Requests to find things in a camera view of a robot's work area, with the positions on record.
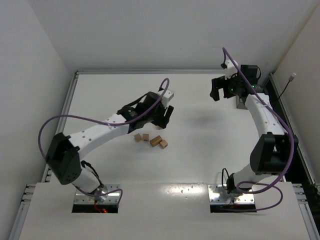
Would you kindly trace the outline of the grey translucent plastic bin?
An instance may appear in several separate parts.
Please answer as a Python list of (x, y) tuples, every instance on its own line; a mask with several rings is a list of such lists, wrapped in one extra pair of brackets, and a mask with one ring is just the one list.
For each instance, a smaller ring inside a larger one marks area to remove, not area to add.
[(241, 110), (247, 110), (245, 103), (239, 96), (236, 96), (236, 108)]

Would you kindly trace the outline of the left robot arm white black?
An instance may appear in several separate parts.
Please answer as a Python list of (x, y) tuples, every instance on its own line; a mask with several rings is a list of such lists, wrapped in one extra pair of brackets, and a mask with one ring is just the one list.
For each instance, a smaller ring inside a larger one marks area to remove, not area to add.
[(174, 107), (172, 90), (149, 91), (123, 106), (102, 123), (70, 135), (56, 134), (45, 156), (46, 163), (61, 185), (72, 184), (88, 194), (101, 186), (95, 172), (85, 169), (84, 158), (94, 149), (117, 137), (142, 129), (146, 124), (166, 128)]

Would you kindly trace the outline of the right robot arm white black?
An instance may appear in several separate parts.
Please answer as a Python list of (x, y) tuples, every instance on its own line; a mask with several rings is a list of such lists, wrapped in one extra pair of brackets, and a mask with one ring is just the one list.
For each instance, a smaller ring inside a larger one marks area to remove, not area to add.
[(223, 89), (223, 97), (238, 97), (249, 110), (258, 132), (258, 141), (254, 146), (249, 164), (242, 170), (232, 173), (226, 181), (228, 193), (238, 189), (248, 191), (253, 184), (271, 176), (279, 176), (287, 172), (288, 160), (298, 147), (298, 138), (289, 134), (280, 121), (272, 114), (272, 106), (267, 89), (258, 84), (259, 67), (241, 65), (240, 69), (248, 79), (248, 83), (238, 73), (231, 61), (222, 63), (224, 76), (211, 80), (210, 97), (220, 100), (219, 90)]

